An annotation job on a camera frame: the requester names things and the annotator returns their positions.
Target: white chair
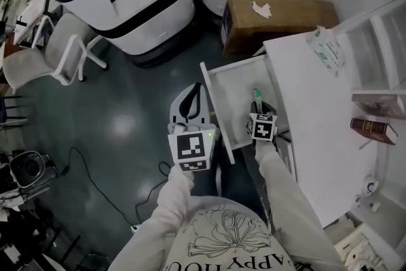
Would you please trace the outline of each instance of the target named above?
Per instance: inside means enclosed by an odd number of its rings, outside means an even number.
[[[46,21],[51,24],[53,33],[43,55],[36,45]],[[70,13],[64,14],[56,26],[48,16],[44,16],[31,49],[22,50],[4,58],[4,76],[13,88],[13,92],[15,93],[29,81],[42,76],[52,76],[64,86],[68,86],[73,83],[79,71],[79,80],[83,81],[83,66],[86,58],[97,63],[103,70],[107,70],[108,65],[90,52],[90,49],[102,38],[98,36],[88,43],[92,33],[87,24]]]

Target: cardboard box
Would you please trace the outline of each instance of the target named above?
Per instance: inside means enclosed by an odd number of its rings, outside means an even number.
[[[269,4],[271,17],[252,8]],[[228,0],[220,38],[226,55],[253,55],[262,43],[276,37],[311,32],[317,26],[330,29],[338,24],[334,5],[317,0]]]

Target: white sleeve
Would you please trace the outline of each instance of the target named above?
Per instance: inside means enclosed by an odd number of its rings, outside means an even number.
[[[187,212],[193,174],[174,166],[158,196],[158,207],[117,255],[108,271],[157,271],[168,254],[166,243],[176,237]]]
[[[294,262],[308,263],[314,271],[346,270],[275,147],[257,142],[255,158],[266,181],[273,223],[277,229],[281,228],[281,244]]]

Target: floral graphic on shirt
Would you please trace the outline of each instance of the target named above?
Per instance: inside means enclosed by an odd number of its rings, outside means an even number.
[[[206,211],[206,220],[213,227],[208,225],[199,228],[211,229],[211,235],[198,236],[195,242],[189,243],[189,256],[204,254],[214,258],[229,249],[244,249],[252,253],[271,246],[270,235],[256,225],[254,218],[224,208],[224,205],[220,205],[219,209]]]

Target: book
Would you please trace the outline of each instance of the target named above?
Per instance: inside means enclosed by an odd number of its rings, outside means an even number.
[[[352,119],[351,129],[368,139],[387,143],[388,145],[394,145],[398,138],[396,131],[388,123],[383,122]]]
[[[370,116],[406,120],[406,108],[399,95],[353,92],[352,101]]]

